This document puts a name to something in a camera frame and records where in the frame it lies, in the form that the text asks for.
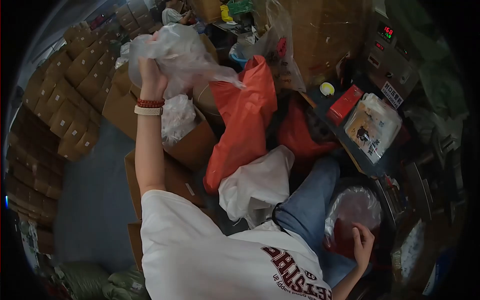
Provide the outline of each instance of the green sack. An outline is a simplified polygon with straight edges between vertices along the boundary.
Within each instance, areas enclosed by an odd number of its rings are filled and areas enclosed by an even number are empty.
[[[76,300],[104,300],[102,287],[108,283],[108,273],[89,262],[71,262],[55,267],[62,284]]]
[[[145,277],[140,271],[124,271],[110,275],[109,283],[102,287],[109,300],[149,300]]]

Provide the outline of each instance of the red plastic bag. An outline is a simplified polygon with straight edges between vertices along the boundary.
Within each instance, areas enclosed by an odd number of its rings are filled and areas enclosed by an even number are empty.
[[[225,133],[215,145],[208,161],[204,187],[218,194],[223,178],[267,154],[265,129],[276,111],[275,86],[265,58],[255,55],[239,74],[246,86],[238,89],[227,82],[210,82]]]
[[[310,172],[315,160],[339,147],[336,142],[317,144],[312,140],[304,109],[294,96],[290,99],[288,114],[278,128],[277,141],[295,155],[293,169],[306,174]]]

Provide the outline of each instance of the white t-shirt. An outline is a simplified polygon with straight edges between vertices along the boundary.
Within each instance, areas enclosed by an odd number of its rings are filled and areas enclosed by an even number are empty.
[[[156,299],[331,300],[318,258],[272,221],[231,236],[183,197],[142,197],[142,267]]]
[[[173,8],[165,8],[162,11],[162,23],[163,25],[167,25],[168,23],[178,23],[180,19],[182,18],[182,15],[174,10]]]

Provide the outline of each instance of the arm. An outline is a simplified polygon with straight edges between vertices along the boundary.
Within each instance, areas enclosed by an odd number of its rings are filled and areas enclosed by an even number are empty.
[[[375,240],[373,234],[362,224],[353,223],[353,225],[355,226],[352,232],[353,240],[355,241],[354,253],[357,266],[332,289],[333,300],[345,300],[347,298],[363,273],[365,273],[370,260],[370,254],[372,253],[373,241]],[[361,240],[359,229],[361,230],[363,241]]]
[[[192,11],[188,11],[179,21],[178,23],[186,25],[188,20],[192,17]]]
[[[167,88],[168,79],[153,59],[139,58],[142,76],[141,100],[159,101]],[[161,116],[138,115],[135,143],[135,173],[140,195],[149,190],[165,190]]]

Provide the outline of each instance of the digital display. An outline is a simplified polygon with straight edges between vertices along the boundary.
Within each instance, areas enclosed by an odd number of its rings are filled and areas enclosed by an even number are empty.
[[[377,33],[386,41],[388,44],[392,43],[394,36],[394,31],[390,26],[386,25],[382,21],[378,22]]]
[[[383,51],[385,48],[380,44],[379,42],[375,41],[375,46],[379,48],[381,51]]]

